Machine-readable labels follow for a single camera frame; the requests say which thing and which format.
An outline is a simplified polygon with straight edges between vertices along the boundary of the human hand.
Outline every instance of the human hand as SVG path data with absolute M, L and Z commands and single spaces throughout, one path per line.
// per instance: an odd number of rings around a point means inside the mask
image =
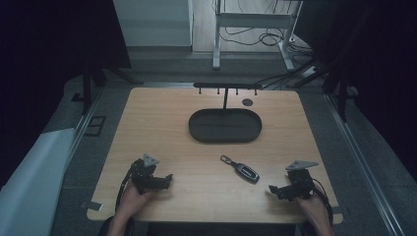
M 303 211 L 307 220 L 313 225 L 318 236 L 332 236 L 334 231 L 331 228 L 328 219 L 328 210 L 322 199 L 316 193 L 304 200 L 303 198 L 295 198 L 298 206 Z
M 156 190 L 148 190 L 140 195 L 130 179 L 126 184 L 120 205 L 110 222 L 107 235 L 124 235 L 129 218 L 138 213 L 155 193 Z

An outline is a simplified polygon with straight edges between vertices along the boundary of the black curtain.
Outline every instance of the black curtain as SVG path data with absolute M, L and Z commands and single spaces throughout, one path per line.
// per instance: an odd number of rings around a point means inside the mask
M 111 0 L 1 1 L 0 55 L 1 186 L 86 62 L 131 66 Z
M 351 84 L 357 106 L 417 179 L 417 8 L 382 1 L 355 43 Z

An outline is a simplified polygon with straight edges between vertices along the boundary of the car key fob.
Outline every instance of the car key fob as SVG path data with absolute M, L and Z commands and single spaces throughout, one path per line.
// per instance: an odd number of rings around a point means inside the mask
M 233 166 L 236 169 L 236 171 L 245 179 L 253 183 L 257 183 L 258 180 L 260 180 L 260 175 L 257 172 L 255 172 L 255 170 L 253 170 L 251 167 L 247 166 L 246 164 L 236 163 L 230 157 L 227 157 L 225 155 L 222 155 L 220 160 Z

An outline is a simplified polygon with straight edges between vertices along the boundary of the metal frame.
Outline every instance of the metal frame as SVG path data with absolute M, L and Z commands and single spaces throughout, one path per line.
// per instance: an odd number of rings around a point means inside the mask
M 374 200 L 374 203 L 380 212 L 381 218 L 386 224 L 389 235 L 402 236 L 404 232 L 402 231 L 401 225 L 399 224 L 398 218 L 390 205 L 386 194 L 384 193 L 381 184 L 378 182 L 374 173 L 371 170 L 371 167 L 366 160 L 366 157 L 362 150 L 359 148 L 359 145 L 356 143 L 354 136 L 352 135 L 349 126 L 340 118 L 337 112 L 337 105 L 334 97 L 328 94 L 325 94 L 325 100 L 329 105 L 331 113 L 333 115 L 334 121 L 339 128 L 340 134 L 346 141 L 347 147 L 352 154 L 353 159 L 355 160 L 359 172 L 362 174 L 362 178 L 365 182 L 365 185 L 368 187 L 368 191 L 371 197 Z
M 221 0 L 217 0 L 215 9 L 215 36 L 212 53 L 212 67 L 220 69 L 220 28 L 274 28 L 284 29 L 284 40 L 278 44 L 282 58 L 288 71 L 294 70 L 287 48 L 289 39 L 294 30 L 301 1 L 297 1 L 296 9 L 291 15 L 276 14 L 246 14 L 246 13 L 221 13 Z

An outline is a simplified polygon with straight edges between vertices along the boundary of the cable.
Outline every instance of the cable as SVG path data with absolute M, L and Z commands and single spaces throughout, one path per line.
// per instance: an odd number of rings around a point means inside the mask
M 212 2 L 211 2 L 211 7 L 212 8 L 213 8 L 213 3 L 214 3 L 214 0 L 212 0 Z M 278 0 L 275 1 L 275 5 L 274 5 L 273 11 L 272 11 L 273 13 L 276 10 L 277 3 L 278 3 Z M 268 5 L 267 9 L 264 11 L 264 13 L 266 13 L 268 11 L 268 9 L 270 8 L 270 6 L 272 6 L 272 4 L 273 4 L 273 0 L 270 1 L 269 5 Z M 238 0 L 238 7 L 239 7 L 240 11 L 242 13 L 244 13 L 242 7 L 240 6 L 240 0 Z M 224 4 L 223 4 L 223 11 L 226 12 L 226 1 L 224 1 Z M 243 32 L 249 31 L 249 30 L 253 30 L 253 29 L 254 28 L 248 28 L 248 29 L 243 29 L 243 30 L 236 31 L 236 32 L 229 32 L 227 30 L 227 28 L 224 28 L 225 32 L 227 34 L 229 34 L 229 35 L 236 35 L 236 34 L 243 33 Z M 278 35 L 278 34 L 269 32 L 269 29 L 266 29 L 266 32 L 265 33 L 261 33 L 260 36 L 258 37 L 258 40 L 257 41 L 251 42 L 251 43 L 237 41 L 237 40 L 233 40 L 233 39 L 226 39 L 221 34 L 220 34 L 220 38 L 223 39 L 223 40 L 225 40 L 225 41 L 234 42 L 234 43 L 238 43 L 238 44 L 246 45 L 246 46 L 253 46 L 253 45 L 258 44 L 260 42 L 263 45 L 265 45 L 265 46 L 276 46 L 276 45 L 278 45 L 284 39 L 283 31 L 281 31 L 279 29 L 279 32 L 281 33 L 281 35 Z M 271 39 L 272 42 L 267 42 L 266 41 L 267 38 Z
M 293 62 L 297 63 L 298 65 L 303 65 L 304 63 L 299 62 L 297 59 L 295 59 L 295 57 L 309 57 L 309 58 L 313 58 L 312 55 L 304 55 L 304 54 L 301 54 L 301 55 L 292 55 L 291 60 Z
M 215 9 L 217 9 L 217 2 L 215 0 L 211 0 L 211 8 L 215 12 Z
M 301 71 L 303 71 L 304 69 L 306 69 L 306 68 L 307 68 L 309 65 L 311 65 L 314 61 L 315 61 L 314 59 L 311 59 L 311 60 L 310 60 L 310 61 L 308 61 L 307 63 L 305 63 L 305 64 L 303 64 L 302 66 L 300 66 L 298 69 L 296 69 L 296 70 L 294 70 L 294 71 L 292 71 L 292 72 L 289 72 L 289 73 L 287 73 L 287 74 L 281 75 L 281 76 L 282 76 L 282 78 L 280 78 L 279 80 L 277 80 L 277 81 L 275 81 L 275 82 L 272 82 L 272 83 L 270 83 L 270 84 L 268 84 L 268 85 L 264 86 L 264 87 L 263 87 L 263 88 L 261 88 L 261 89 L 266 89 L 266 88 L 268 88 L 268 87 L 270 87 L 270 86 L 272 86 L 272 85 L 274 85 L 274 84 L 276 84 L 276 83 L 278 83 L 278 82 L 281 82 L 281 81 L 282 81 L 282 79 L 290 79 L 290 78 L 294 77 L 295 75 L 297 75 L 298 73 L 300 73 Z M 272 77 L 272 78 L 263 79 L 263 80 L 261 80 L 261 81 L 258 81 L 258 82 L 256 82 L 256 84 L 257 84 L 257 83 L 260 83 L 260 82 L 263 82 L 263 81 L 265 81 L 265 80 L 269 80 L 269 79 L 273 79 L 273 77 Z
M 132 166 L 128 170 L 128 172 L 126 173 L 126 176 L 123 179 L 122 184 L 120 185 L 119 193 L 117 194 L 115 210 L 117 210 L 117 208 L 120 205 L 120 201 L 122 200 L 122 196 L 123 196 L 123 192 L 125 191 L 126 184 L 129 181 L 129 179 L 131 178 L 131 176 L 132 176 Z
M 320 181 L 319 180 L 317 180 L 317 179 L 313 179 L 313 181 L 316 181 L 319 185 L 320 185 L 320 187 L 322 188 L 322 190 L 323 190 L 323 192 L 325 193 L 325 196 L 326 196 L 326 198 L 328 197 L 328 194 L 326 193 L 326 190 L 325 190 L 325 188 L 323 187 L 323 185 L 322 185 L 322 183 L 320 183 Z
M 300 230 L 301 236 L 305 236 L 304 230 L 303 230 L 303 228 L 301 227 L 300 224 L 298 224 L 298 229 Z
M 304 55 L 308 55 L 308 56 L 312 56 L 313 55 L 313 51 L 309 51 L 309 50 L 298 50 L 298 49 L 292 47 L 291 45 L 288 47 L 288 49 L 291 52 L 296 52 L 296 53 L 300 53 L 300 54 L 304 54 Z
M 279 84 L 278 86 L 274 87 L 272 90 L 276 90 L 278 88 L 280 88 L 280 90 L 282 90 L 282 86 L 287 84 L 289 81 L 291 81 L 292 77 L 290 78 L 286 78 L 286 79 L 282 79 L 282 83 Z
M 287 14 L 289 12 L 289 8 L 291 7 L 291 3 L 292 3 L 292 1 L 289 1 L 289 5 L 288 5 L 288 9 L 287 9 Z
M 315 186 L 310 185 L 305 180 L 296 178 L 296 180 L 303 182 L 303 184 L 307 185 L 314 193 L 316 193 L 323 201 L 323 204 L 325 205 L 326 209 L 328 210 L 328 220 L 330 221 L 330 225 L 333 225 L 333 209 L 331 208 L 330 203 L 328 202 L 328 196 L 323 194 L 320 190 L 318 190 Z
M 292 47 L 299 47 L 299 48 L 302 48 L 302 49 L 307 49 L 307 50 L 312 50 L 312 48 L 311 48 L 311 47 L 299 46 L 299 45 L 296 45 L 296 44 L 294 44 L 294 43 L 290 43 L 290 46 L 292 46 Z
M 282 13 L 282 11 L 284 10 L 284 7 L 285 7 L 285 2 L 282 2 L 282 7 L 281 7 L 281 10 L 279 11 L 279 14 Z

